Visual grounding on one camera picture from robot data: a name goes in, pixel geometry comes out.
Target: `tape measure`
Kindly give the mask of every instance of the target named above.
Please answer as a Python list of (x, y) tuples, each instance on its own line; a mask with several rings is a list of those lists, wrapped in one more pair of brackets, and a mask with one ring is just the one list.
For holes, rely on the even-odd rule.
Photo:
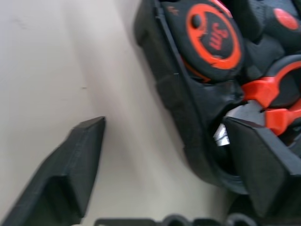
[(242, 35), (218, 0), (162, 2), (186, 68), (203, 82), (233, 79), (244, 60)]

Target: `white surface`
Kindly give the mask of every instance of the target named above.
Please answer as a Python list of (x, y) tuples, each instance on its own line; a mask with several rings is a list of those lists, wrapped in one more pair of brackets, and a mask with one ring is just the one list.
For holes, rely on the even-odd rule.
[(102, 115), (103, 155), (83, 225), (99, 217), (221, 217), (225, 192), (182, 160), (133, 41), (138, 0), (0, 3), (0, 219), (72, 126)]

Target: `metal blade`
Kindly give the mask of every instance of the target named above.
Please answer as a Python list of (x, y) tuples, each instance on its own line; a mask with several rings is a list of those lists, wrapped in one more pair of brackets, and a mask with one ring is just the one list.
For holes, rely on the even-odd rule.
[[(262, 106), (256, 100), (248, 101), (246, 105), (239, 106), (229, 111), (226, 116), (252, 121), (262, 126), (265, 125), (265, 112), (262, 111)], [(226, 128), (223, 124), (217, 129), (214, 139), (218, 146), (224, 146), (230, 143)]]

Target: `red circle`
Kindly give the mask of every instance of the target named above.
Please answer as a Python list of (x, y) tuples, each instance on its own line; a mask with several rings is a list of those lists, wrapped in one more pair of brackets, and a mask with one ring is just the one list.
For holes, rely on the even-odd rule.
[[(210, 12), (217, 15), (226, 24), (228, 30), (230, 31), (233, 40), (233, 51), (231, 55), (226, 59), (213, 56), (199, 41), (200, 37), (207, 34), (207, 18), (205, 16), (206, 12)], [(195, 14), (200, 15), (202, 19), (202, 27), (199, 29), (195, 29), (191, 25), (191, 18)], [(186, 19), (186, 28), (187, 28), (188, 36), (190, 38), (190, 41), (194, 49), (197, 51), (199, 56), (205, 61), (207, 61), (207, 63), (209, 63), (212, 67), (223, 69), (223, 70), (230, 70), (238, 65), (242, 55), (240, 50), (238, 35), (236, 34), (234, 27), (231, 25), (227, 17), (224, 14), (222, 14), (219, 10), (217, 10), (215, 7), (207, 4), (194, 5), (188, 12), (187, 19)]]
[(279, 23), (281, 23), (284, 27), (290, 30), (298, 29), (299, 25), (296, 18), (290, 15), (288, 12), (280, 8), (275, 8), (274, 14), (276, 16), (276, 19), (279, 21)]

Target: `black plastic case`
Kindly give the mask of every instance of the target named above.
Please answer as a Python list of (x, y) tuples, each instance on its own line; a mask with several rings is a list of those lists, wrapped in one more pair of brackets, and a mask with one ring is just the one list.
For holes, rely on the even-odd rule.
[[(301, 216), (300, 132), (291, 133), (285, 146), (265, 127), (233, 118), (223, 121), (227, 111), (242, 104), (240, 86), (233, 80), (203, 84), (188, 74), (159, 0), (142, 0), (134, 32), (192, 170), (206, 182), (249, 194), (262, 217)], [(222, 121), (230, 145), (218, 147), (213, 135)]]
[(243, 93), (236, 81), (202, 84), (188, 75), (157, 0), (143, 0), (136, 16), (135, 37), (156, 79), (158, 93), (184, 142), (192, 170), (203, 180), (240, 194), (239, 176), (227, 172), (227, 149), (213, 135), (227, 111), (240, 105)]

